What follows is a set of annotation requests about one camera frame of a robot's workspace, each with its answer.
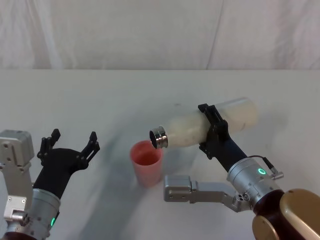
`white table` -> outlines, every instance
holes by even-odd
[[[267,156],[285,178],[285,190],[320,194],[320,71],[0,71],[0,131],[26,130],[35,152],[41,137],[59,128],[56,147],[81,150],[96,131],[101,150],[75,173],[62,197],[52,240],[253,239],[254,214],[219,203],[167,203],[163,186],[140,188],[131,146],[148,138],[174,112],[237,97],[252,99],[257,126],[234,134],[248,155]],[[35,180],[40,160],[32,161]],[[226,172],[197,146],[165,151],[165,174],[226,182]],[[0,174],[0,214],[6,188]],[[2,235],[6,224],[1,222]]]

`pink cup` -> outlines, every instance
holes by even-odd
[[[163,150],[154,148],[150,140],[133,145],[130,158],[139,184],[149,188],[161,180],[163,155]]]

